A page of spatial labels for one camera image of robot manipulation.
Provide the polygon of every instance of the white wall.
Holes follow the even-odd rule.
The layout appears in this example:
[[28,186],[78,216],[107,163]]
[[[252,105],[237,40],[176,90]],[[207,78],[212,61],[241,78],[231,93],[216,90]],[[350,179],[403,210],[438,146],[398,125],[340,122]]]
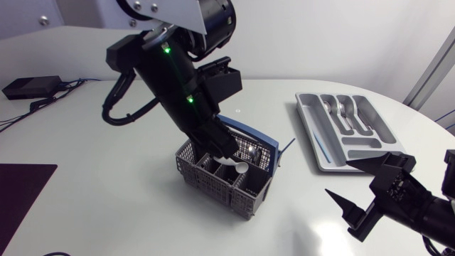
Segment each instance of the white wall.
[[[237,29],[209,60],[229,55],[243,78],[344,82],[399,101],[455,26],[453,0],[233,3]],[[105,49],[128,33],[57,28],[0,41],[0,87],[38,75],[116,79]]]

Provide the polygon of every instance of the gray cutlery basket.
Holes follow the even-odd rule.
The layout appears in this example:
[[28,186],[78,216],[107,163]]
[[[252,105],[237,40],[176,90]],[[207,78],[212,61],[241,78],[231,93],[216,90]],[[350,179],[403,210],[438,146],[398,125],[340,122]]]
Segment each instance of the gray cutlery basket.
[[[239,145],[232,159],[247,162],[249,168],[246,173],[239,174],[234,166],[219,164],[190,140],[176,153],[177,169],[186,183],[249,220],[265,200],[272,182],[273,171],[277,167],[278,142],[268,145],[234,130],[230,133]],[[248,154],[250,146],[261,151],[256,161],[251,160]]]

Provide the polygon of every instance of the basket handle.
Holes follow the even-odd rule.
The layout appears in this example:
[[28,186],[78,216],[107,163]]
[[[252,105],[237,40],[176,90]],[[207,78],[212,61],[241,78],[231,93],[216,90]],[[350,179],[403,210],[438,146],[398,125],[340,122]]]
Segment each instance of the basket handle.
[[268,137],[266,134],[261,133],[260,131],[251,128],[247,126],[246,124],[243,124],[241,122],[235,121],[233,119],[230,119],[229,117],[222,116],[221,114],[218,115],[218,118],[220,118],[221,122],[226,124],[227,126],[236,129],[239,132],[242,132],[253,139],[256,139],[259,141],[261,144],[267,146],[270,149],[270,162],[268,166],[268,171],[270,176],[273,176],[275,170],[278,167],[278,142],[271,137]]

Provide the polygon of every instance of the metal bracket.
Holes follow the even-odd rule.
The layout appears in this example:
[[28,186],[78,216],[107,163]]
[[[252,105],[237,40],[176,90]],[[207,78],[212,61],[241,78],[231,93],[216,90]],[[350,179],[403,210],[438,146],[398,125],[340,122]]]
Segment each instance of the metal bracket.
[[420,110],[455,65],[455,27],[403,104]]

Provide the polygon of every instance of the dishwasher cutlery basket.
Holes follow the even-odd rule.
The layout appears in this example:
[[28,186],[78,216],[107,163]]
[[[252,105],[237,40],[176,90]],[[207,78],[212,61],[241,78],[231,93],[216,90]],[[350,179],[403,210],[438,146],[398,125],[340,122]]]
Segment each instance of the dishwasher cutlery basket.
[[[176,153],[177,169],[186,183],[249,220],[265,200],[282,152],[278,142],[267,135],[227,117],[218,117],[233,128],[230,133],[239,145],[232,159],[247,162],[248,171],[239,174],[234,166],[219,164],[191,140]],[[257,150],[256,159],[249,155],[250,146]]]

